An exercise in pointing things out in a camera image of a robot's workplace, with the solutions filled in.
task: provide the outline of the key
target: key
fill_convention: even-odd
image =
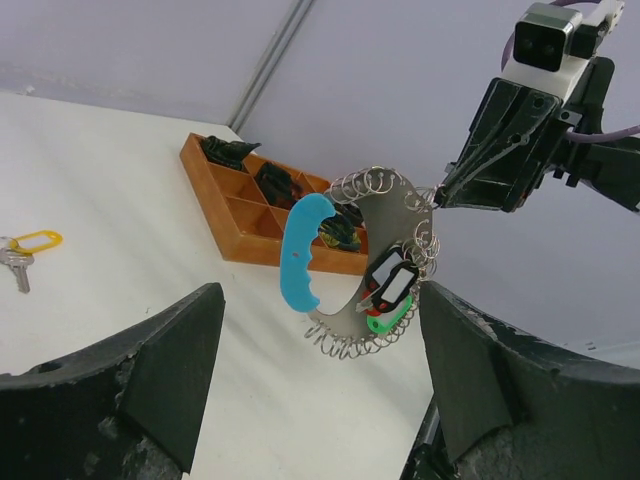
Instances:
[[[0,249],[0,263],[8,266],[16,276],[18,290],[22,293],[29,293],[29,278],[27,277],[27,267],[34,262],[33,255],[18,253],[8,248]]]

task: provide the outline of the wall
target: wall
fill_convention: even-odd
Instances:
[[[0,89],[224,123],[291,0],[5,0]]]
[[[434,185],[455,160],[515,21],[530,0],[322,0],[246,128],[262,153],[334,178],[369,165]],[[640,6],[602,54],[617,63],[604,128],[638,123]],[[640,219],[547,179],[514,214],[438,211],[436,280],[556,342],[640,337]]]

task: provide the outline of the blue plastic object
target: blue plastic object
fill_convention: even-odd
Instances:
[[[289,212],[280,252],[280,291],[296,312],[308,313],[320,305],[309,288],[311,242],[318,236],[322,222],[335,214],[331,201],[320,193],[304,196]]]

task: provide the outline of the table surface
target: table surface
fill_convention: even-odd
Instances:
[[[397,479],[432,393],[418,322],[374,356],[322,355],[303,338],[310,321],[282,300],[276,268],[222,260],[178,157],[189,132],[238,138],[0,94],[0,235],[65,238],[37,255],[28,295],[0,270],[0,372],[23,373],[220,282],[224,327],[190,478]],[[312,277],[326,310],[358,281]]]

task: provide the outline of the orange box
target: orange box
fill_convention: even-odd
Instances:
[[[282,237],[289,210],[272,207],[264,198],[254,176],[265,162],[287,170],[305,193],[324,192],[329,182],[315,175],[251,154],[244,160],[246,172],[207,161],[200,148],[204,137],[189,134],[180,152],[193,190],[198,197],[222,258],[232,262],[280,265]],[[309,270],[362,275],[367,267],[367,232],[357,228],[360,252],[328,247],[318,237],[311,245]]]

